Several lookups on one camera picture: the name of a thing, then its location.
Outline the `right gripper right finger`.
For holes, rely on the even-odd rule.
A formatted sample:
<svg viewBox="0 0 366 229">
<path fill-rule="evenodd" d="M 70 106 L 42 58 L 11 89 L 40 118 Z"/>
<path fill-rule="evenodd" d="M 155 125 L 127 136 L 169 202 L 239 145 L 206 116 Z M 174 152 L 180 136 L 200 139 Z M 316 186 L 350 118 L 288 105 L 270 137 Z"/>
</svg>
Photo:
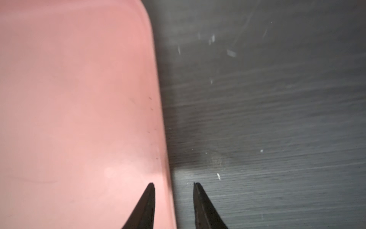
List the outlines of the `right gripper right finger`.
<svg viewBox="0 0 366 229">
<path fill-rule="evenodd" d="M 228 229 L 200 183 L 193 185 L 196 229 Z"/>
</svg>

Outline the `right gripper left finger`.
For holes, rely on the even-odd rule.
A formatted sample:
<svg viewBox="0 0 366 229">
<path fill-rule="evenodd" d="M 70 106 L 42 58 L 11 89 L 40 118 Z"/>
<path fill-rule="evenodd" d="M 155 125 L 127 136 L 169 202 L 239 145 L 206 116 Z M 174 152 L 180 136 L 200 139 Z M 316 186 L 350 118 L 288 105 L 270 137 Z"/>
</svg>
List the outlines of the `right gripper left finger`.
<svg viewBox="0 0 366 229">
<path fill-rule="evenodd" d="M 122 229 L 153 229 L 155 186 L 149 183 Z"/>
</svg>

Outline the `pink plastic tray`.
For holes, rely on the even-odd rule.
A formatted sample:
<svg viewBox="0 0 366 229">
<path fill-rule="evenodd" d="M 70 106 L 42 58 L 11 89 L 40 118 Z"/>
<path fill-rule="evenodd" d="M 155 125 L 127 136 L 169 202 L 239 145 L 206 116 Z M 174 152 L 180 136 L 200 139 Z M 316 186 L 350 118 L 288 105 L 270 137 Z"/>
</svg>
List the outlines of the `pink plastic tray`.
<svg viewBox="0 0 366 229">
<path fill-rule="evenodd" d="M 154 183 L 176 228 L 141 1 L 1 1 L 1 228 L 119 229 Z"/>
</svg>

